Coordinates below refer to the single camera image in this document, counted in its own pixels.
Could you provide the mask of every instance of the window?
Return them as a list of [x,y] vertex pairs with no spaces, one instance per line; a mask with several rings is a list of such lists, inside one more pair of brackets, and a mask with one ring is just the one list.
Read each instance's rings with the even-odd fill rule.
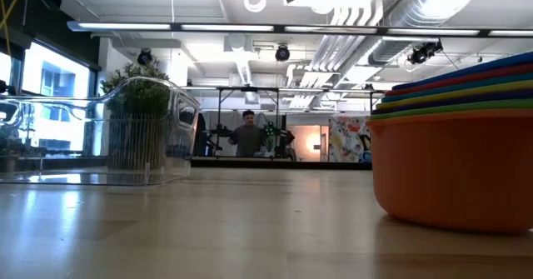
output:
[[11,58],[0,52],[0,80],[11,83]]
[[[22,90],[50,97],[85,98],[90,71],[46,47],[32,43],[26,50]],[[85,117],[85,111],[76,111]],[[85,124],[77,121],[64,107],[35,106],[35,143],[54,150],[81,151]]]

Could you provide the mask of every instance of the stacked bowls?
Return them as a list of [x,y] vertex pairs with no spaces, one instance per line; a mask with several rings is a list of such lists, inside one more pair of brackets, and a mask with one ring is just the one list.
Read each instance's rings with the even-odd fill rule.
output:
[[533,228],[533,53],[396,86],[368,126],[376,198],[391,215]]

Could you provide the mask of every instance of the person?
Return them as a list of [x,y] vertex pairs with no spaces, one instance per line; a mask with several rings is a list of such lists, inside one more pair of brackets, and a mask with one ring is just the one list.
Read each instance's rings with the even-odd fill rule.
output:
[[256,152],[261,150],[263,144],[262,131],[255,124],[255,116],[255,113],[251,110],[243,112],[244,125],[235,129],[228,139],[230,144],[237,145],[238,157],[253,157]]

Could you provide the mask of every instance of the clear plastic bin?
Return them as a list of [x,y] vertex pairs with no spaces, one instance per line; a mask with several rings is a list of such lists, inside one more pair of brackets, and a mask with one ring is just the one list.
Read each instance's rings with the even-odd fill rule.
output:
[[[157,89],[148,109],[124,100],[138,84]],[[198,108],[178,86],[147,77],[98,98],[2,97],[0,182],[147,185],[187,176]]]

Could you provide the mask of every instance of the potted plant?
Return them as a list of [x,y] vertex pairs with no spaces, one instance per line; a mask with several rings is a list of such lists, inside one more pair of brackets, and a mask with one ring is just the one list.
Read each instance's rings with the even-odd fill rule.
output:
[[[126,64],[102,82],[106,94],[132,77],[168,81],[158,68],[158,61],[138,66]],[[106,102],[111,112],[109,124],[109,169],[157,169],[164,164],[165,137],[168,126],[170,91],[158,81],[133,79],[121,85]]]

